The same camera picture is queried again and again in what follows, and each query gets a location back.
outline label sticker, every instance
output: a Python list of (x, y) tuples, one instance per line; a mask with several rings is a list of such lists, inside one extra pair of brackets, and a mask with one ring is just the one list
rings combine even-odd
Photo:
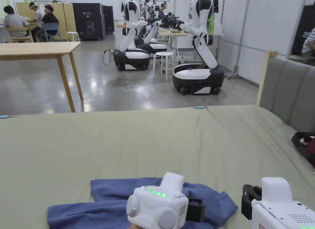
[(181, 219), (178, 220), (177, 229), (180, 229), (181, 226)]
[(181, 216), (183, 213), (185, 213), (186, 205), (181, 207), (181, 210), (179, 211), (179, 215)]

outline hand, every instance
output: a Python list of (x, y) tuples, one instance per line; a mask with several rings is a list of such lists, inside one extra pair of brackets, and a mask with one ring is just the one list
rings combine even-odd
[(131, 227), (129, 229), (142, 229), (141, 227), (138, 227), (134, 224), (131, 224)]

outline bed mattress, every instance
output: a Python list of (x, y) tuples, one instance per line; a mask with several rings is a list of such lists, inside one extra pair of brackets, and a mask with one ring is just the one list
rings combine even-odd
[[(92, 202), (90, 180), (162, 177), (226, 191), (262, 177), (289, 181), (315, 210), (315, 176), (295, 130), (258, 106), (25, 115), (0, 120), (0, 228), (47, 228), (47, 208)], [(248, 228), (239, 210), (224, 228)]]

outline robot wheel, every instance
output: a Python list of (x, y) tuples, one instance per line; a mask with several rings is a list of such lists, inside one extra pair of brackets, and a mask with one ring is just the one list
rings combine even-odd
[(142, 64), (141, 66), (140, 66), (140, 69), (141, 70), (146, 70), (148, 67), (146, 66), (146, 64)]
[(122, 64), (118, 64), (118, 65), (117, 65), (117, 70), (118, 70), (118, 71), (122, 71), (122, 70), (125, 70), (125, 68), (123, 67)]
[(182, 95), (187, 95), (187, 88), (185, 86), (182, 86), (180, 89), (179, 89), (179, 92), (182, 94)]
[(219, 95), (220, 92), (221, 92), (221, 88), (220, 87), (213, 87), (210, 90), (210, 94), (213, 94), (213, 95)]

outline blue cloth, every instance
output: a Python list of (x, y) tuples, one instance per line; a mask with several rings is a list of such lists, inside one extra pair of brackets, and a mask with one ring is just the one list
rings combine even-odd
[[(95, 202), (50, 206), (50, 229), (127, 229), (130, 227), (126, 214), (129, 196), (135, 188), (159, 186), (161, 181), (162, 178), (92, 180)], [(204, 222), (186, 221), (184, 229), (218, 229), (238, 208), (226, 192), (218, 193), (205, 185), (185, 182), (183, 193), (202, 199), (206, 206)]]

